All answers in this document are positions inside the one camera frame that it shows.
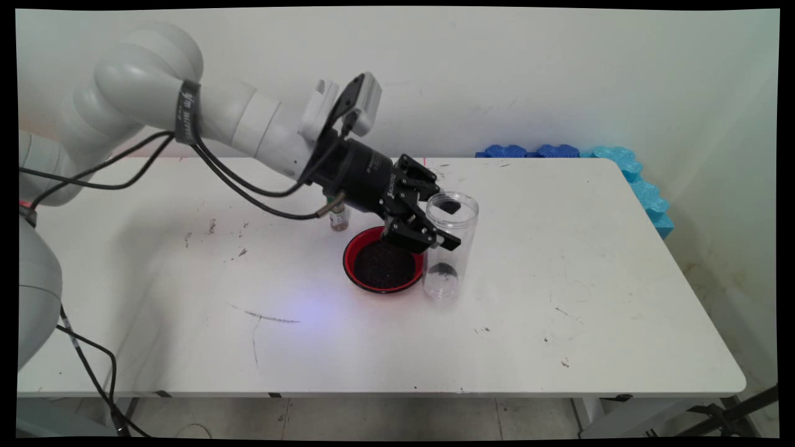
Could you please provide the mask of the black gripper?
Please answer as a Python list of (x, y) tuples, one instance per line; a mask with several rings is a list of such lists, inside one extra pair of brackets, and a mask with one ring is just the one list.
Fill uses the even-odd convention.
[[(337, 133), (321, 136), (301, 175), (306, 182), (321, 186), (326, 195), (345, 192), (344, 203), (361, 212), (375, 213), (385, 220), (381, 240), (414, 254), (441, 247), (455, 251), (461, 240), (429, 220), (420, 207), (435, 194), (443, 198), (436, 204), (454, 215), (461, 204), (437, 184), (437, 175), (425, 165), (402, 155), (397, 163), (355, 139), (342, 139)], [(416, 197), (400, 197), (403, 179), (419, 192)]]

